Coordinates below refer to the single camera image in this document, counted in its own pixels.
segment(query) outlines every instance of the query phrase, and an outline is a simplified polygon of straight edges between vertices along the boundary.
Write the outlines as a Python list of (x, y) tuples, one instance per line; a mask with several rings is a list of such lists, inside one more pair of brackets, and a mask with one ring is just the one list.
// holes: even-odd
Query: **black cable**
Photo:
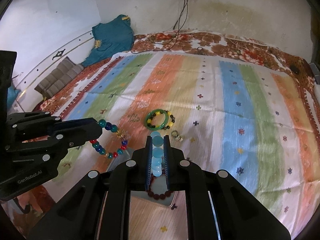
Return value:
[[(183, 8), (182, 8), (182, 11), (181, 11), (181, 13), (180, 13), (179, 18), (182, 16), (182, 13), (183, 13), (185, 7), (186, 7), (186, 0), (183, 0)], [(174, 26), (173, 26), (173, 28), (172, 28), (173, 30), (176, 28), (176, 25), (177, 25), (177, 23), (178, 23), (178, 20), (177, 20), (176, 23), (174, 24)]]
[[(185, 7), (186, 7), (186, 0), (183, 0), (183, 8), (182, 8), (182, 11), (181, 11), (181, 13), (180, 13), (180, 16), (179, 16), (178, 20), (177, 20), (176, 23), (174, 24), (174, 27), (173, 27), (173, 28), (175, 28), (176, 24), (177, 24), (178, 21), (181, 19)], [(171, 40), (169, 40), (167, 43), (161, 43), (161, 42), (154, 42), (154, 41), (150, 40), (150, 38), (149, 38), (148, 36), (146, 36), (146, 35), (143, 35), (143, 36), (145, 36), (152, 44), (161, 44), (161, 45), (169, 44), (169, 43), (170, 43), (171, 41), (173, 41), (173, 39), (176, 37), (176, 35), (174, 35), (174, 36), (171, 38)]]
[[(183, 10), (184, 10), (185, 6), (187, 7), (186, 18), (185, 18), (185, 20), (184, 20), (183, 25), (180, 27), (180, 20), (181, 20), (181, 16), (182, 16), (182, 13), (183, 13)], [(176, 39), (175, 43), (174, 43), (170, 48), (165, 49), (165, 50), (161, 50), (161, 49), (160, 49), (160, 50), (148, 49), (148, 50), (144, 50), (144, 51), (140, 51), (140, 52), (132, 52), (132, 49), (130, 49), (130, 52), (133, 53), (133, 54), (139, 54), (139, 53), (147, 52), (147, 51), (168, 51), (168, 50), (172, 49), (172, 48), (177, 44), (180, 30), (182, 29), (182, 27), (184, 26), (184, 24), (186, 23), (186, 20), (187, 20), (187, 18), (188, 18), (188, 0), (186, 0), (186, 5), (185, 5), (185, 6), (184, 6), (184, 8), (182, 9), (181, 14), (180, 14), (180, 17), (179, 17), (179, 19), (178, 19), (178, 31), (177, 31), (177, 34), (175, 35), (175, 37), (177, 37), (177, 39)]]

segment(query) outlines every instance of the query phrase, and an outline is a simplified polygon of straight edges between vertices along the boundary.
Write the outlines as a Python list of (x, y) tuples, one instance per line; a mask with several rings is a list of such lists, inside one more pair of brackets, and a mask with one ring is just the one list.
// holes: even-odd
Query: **colorful striped cloth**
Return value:
[[(147, 113), (170, 110), (185, 137), (172, 147), (204, 170), (229, 171), (292, 237), (319, 204), (319, 122), (311, 95), (284, 72), (219, 56), (119, 53), (72, 96), (57, 115), (104, 118), (127, 131), (133, 149), (150, 134)], [(99, 142), (108, 152), (119, 147), (106, 130)], [(44, 186), (58, 201), (89, 170), (108, 165), (87, 143), (70, 149), (59, 176)], [(133, 198), (130, 239), (187, 239), (183, 195), (173, 210)]]

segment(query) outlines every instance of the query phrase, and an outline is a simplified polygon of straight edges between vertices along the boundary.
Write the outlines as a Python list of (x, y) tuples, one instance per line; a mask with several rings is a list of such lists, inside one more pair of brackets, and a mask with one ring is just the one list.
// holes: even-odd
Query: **bed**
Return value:
[[(173, 35), (135, 36), (132, 52), (85, 68), (40, 109), (63, 120), (104, 118), (126, 132), (132, 150), (150, 134), (145, 116), (171, 111), (184, 137), (171, 137), (172, 147), (204, 170), (228, 170), (294, 238), (320, 203), (320, 107), (309, 65), (260, 41), (209, 32), (184, 32), (167, 50)], [(99, 142), (108, 152), (119, 144), (107, 131)], [(58, 177), (18, 197), (23, 208), (31, 204), (28, 214), (3, 206), (26, 236), (89, 170), (104, 172), (110, 162), (89, 142), (72, 148)], [(183, 192), (174, 206), (132, 197), (130, 239), (187, 239)]]

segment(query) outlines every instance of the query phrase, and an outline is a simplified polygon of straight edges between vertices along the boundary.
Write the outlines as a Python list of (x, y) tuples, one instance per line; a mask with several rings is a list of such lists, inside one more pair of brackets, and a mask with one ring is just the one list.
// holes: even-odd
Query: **wall stain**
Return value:
[(232, 3), (190, 3), (186, 25), (190, 29), (255, 38), (266, 43), (273, 43), (277, 38), (263, 13)]

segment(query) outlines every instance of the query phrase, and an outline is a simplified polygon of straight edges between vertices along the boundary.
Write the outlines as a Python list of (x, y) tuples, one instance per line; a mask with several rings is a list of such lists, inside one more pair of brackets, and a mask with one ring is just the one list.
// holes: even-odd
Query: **teal cloth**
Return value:
[(81, 63), (84, 67), (97, 63), (114, 54), (130, 50), (133, 45), (133, 30), (130, 27), (130, 18), (122, 20), (126, 15), (119, 15), (111, 22), (92, 27), (92, 34), (96, 41), (101, 41), (101, 46), (93, 48), (90, 55)]
[(16, 100), (18, 94), (20, 93), (19, 89), (14, 89), (13, 86), (8, 89), (8, 97), (7, 97), (7, 108), (9, 109), (13, 102)]

